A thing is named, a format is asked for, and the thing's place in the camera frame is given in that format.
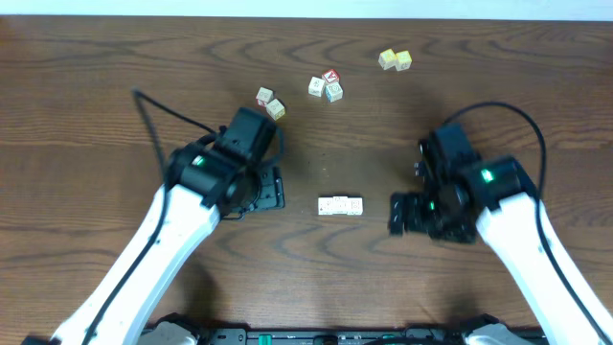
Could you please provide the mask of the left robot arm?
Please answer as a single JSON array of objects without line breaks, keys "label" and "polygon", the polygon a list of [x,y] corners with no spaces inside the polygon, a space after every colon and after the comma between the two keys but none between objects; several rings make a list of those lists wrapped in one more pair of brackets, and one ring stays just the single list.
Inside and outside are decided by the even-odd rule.
[{"label": "left robot arm", "polygon": [[284,207],[278,158],[264,156],[282,130],[242,107],[227,127],[175,150],[134,237],[50,344],[135,344],[183,264],[231,214]]}]

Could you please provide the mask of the white block letter O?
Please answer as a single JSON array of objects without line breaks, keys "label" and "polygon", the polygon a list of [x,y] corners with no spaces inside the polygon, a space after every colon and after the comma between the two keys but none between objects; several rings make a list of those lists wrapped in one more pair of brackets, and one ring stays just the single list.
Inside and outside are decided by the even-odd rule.
[{"label": "white block letter O", "polygon": [[351,203],[347,196],[334,196],[332,198],[332,212],[346,215],[351,209]]}]

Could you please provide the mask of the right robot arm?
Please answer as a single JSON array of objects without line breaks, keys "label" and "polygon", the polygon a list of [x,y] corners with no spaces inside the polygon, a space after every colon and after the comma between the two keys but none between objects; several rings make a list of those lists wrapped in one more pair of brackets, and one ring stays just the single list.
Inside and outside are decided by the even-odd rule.
[{"label": "right robot arm", "polygon": [[391,197],[391,235],[483,242],[510,273],[551,344],[609,344],[612,316],[548,219],[538,190],[512,156],[485,160],[458,124],[420,140],[424,188]]}]

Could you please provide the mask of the white block letter A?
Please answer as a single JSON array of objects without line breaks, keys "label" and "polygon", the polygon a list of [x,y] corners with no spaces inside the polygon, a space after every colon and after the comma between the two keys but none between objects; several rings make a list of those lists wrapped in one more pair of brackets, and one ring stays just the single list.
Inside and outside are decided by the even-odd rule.
[{"label": "white block letter A", "polygon": [[331,215],[335,210],[334,199],[332,197],[318,198],[318,215]]}]

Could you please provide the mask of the white block with picture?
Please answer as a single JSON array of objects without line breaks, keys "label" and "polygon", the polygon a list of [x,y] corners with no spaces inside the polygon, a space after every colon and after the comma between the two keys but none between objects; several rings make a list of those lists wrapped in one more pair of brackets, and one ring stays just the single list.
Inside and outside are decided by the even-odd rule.
[{"label": "white block with picture", "polygon": [[349,197],[347,199],[347,214],[352,216],[363,214],[363,199],[361,197]]}]

